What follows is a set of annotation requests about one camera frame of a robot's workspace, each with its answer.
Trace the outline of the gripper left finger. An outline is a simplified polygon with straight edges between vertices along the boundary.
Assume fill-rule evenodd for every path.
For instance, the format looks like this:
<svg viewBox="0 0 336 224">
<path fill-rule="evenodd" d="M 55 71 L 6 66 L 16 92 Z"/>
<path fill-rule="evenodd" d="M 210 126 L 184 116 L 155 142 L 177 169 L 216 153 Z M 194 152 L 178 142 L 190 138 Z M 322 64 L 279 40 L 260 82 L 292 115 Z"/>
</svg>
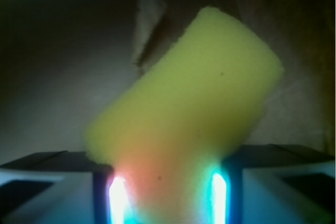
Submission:
<svg viewBox="0 0 336 224">
<path fill-rule="evenodd" d="M 1 223 L 128 223 L 122 179 L 84 152 L 42 152 L 1 165 Z"/>
</svg>

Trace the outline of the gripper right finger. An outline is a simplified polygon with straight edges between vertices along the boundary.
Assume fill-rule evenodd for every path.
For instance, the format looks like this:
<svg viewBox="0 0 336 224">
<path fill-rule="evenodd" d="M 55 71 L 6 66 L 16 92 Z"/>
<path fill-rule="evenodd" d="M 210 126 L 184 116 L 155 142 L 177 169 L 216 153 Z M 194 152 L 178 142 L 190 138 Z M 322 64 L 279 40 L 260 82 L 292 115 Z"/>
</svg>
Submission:
<svg viewBox="0 0 336 224">
<path fill-rule="evenodd" d="M 212 223 L 335 223 L 335 158 L 301 145 L 244 145 L 212 175 Z"/>
</svg>

